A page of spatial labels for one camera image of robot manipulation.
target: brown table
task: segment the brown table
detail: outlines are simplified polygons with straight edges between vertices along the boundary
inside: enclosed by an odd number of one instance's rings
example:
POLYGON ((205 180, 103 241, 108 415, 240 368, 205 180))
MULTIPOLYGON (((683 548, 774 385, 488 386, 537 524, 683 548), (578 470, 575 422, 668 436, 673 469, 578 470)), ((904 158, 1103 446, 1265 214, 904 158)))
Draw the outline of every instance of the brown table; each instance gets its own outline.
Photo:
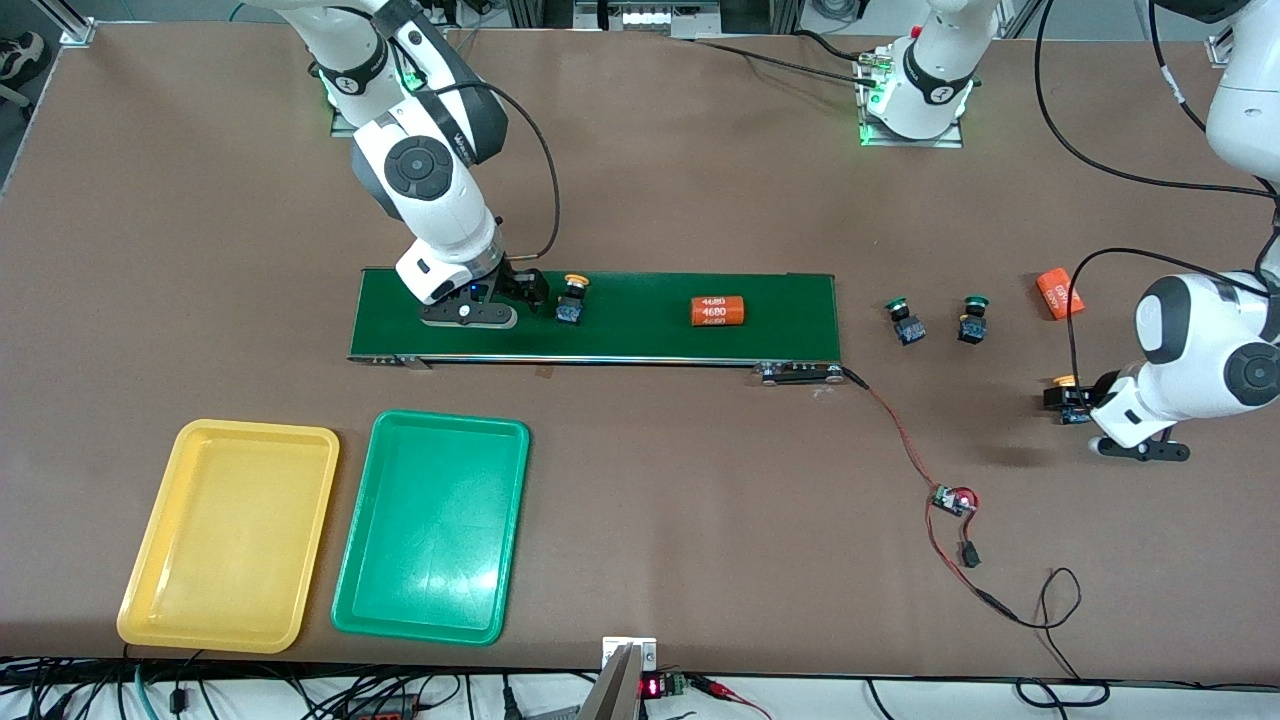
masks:
MULTIPOLYGON (((742 42, 840 69, 808 41, 742 42)), ((639 33, 484 32, 470 60, 554 149, 564 229, 548 263, 835 273, 846 363, 896 405, 940 482, 982 493, 980 585, 1030 614, 1046 570, 1074 568, 1084 605, 1055 638, 1087 675, 1275 682, 1275 414, 1188 423, 1187 465, 1091 455, 1089 428, 1038 411, 1066 338, 1029 290, 1116 243, 1244 265, 1270 208, 1073 160, 1036 111, 1030 54, 991 49, 963 151, 861 149, 847 86, 639 33), (909 348, 882 309, 904 293, 931 332, 909 348), (977 347, 952 338, 970 293, 992 300, 977 347)), ((1216 76, 1201 49, 1169 56, 1206 108, 1216 76)), ((349 173, 348 143, 326 137, 307 61, 289 28, 251 24, 109 26, 64 53, 0 205, 3 652, 120 652, 114 618, 174 434, 227 418, 343 441, 287 659, 589 667, 602 635, 630 633, 657 635, 663 662, 718 671, 1060 674, 933 555, 924 484, 854 386, 344 360, 358 269, 390 264, 407 234, 349 173), (388 407, 532 429, 493 647, 329 624, 369 429, 388 407)), ((1097 158, 1248 181, 1180 115, 1147 47, 1053 45, 1044 72, 1062 128, 1097 158)), ((513 249, 532 249, 547 170, 512 128, 476 174, 513 249)), ((1138 356, 1128 316, 1164 272, 1091 266, 1085 375, 1138 356)))

